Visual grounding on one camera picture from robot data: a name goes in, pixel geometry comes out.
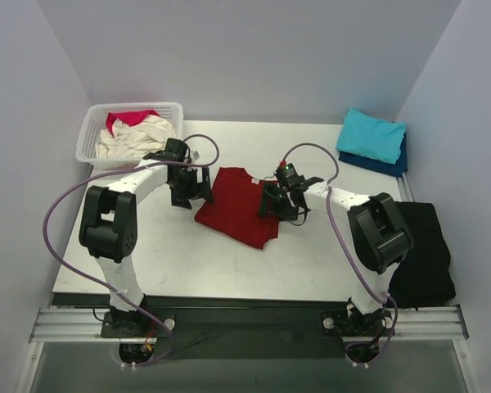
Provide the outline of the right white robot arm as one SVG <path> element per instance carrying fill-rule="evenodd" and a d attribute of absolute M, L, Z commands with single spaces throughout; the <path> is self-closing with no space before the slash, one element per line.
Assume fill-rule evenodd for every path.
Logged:
<path fill-rule="evenodd" d="M 391 278 L 414 245 L 398 202 L 387 192 L 359 194 L 323 178 L 305 178 L 292 164 L 278 167 L 275 178 L 263 185 L 259 216 L 293 222 L 311 211 L 327 215 L 358 280 L 349 299 L 354 309 L 345 316 L 347 327 L 366 333 L 376 323 L 374 313 L 390 300 Z"/>

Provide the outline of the dark red t-shirt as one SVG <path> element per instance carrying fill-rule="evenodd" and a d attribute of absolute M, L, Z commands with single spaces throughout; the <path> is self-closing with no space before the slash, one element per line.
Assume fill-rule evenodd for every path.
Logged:
<path fill-rule="evenodd" d="M 221 168 L 214 180 L 212 203 L 205 202 L 194 220 L 247 246 L 262 250 L 278 238 L 279 218 L 260 216 L 264 181 L 240 167 Z"/>

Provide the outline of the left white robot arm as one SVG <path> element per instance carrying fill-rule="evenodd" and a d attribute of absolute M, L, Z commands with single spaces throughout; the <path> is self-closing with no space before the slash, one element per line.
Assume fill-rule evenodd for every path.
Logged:
<path fill-rule="evenodd" d="M 143 335 L 151 325 L 146 296 L 133 267 L 137 245 L 137 207 L 157 188 L 169 187 L 172 206 L 191 209 L 191 201 L 213 200 L 209 166 L 196 162 L 186 142 L 170 138 L 165 147 L 143 156 L 134 169 L 107 186 L 91 186 L 85 195 L 79 243 L 101 268 L 110 292 L 106 320 L 129 336 Z"/>

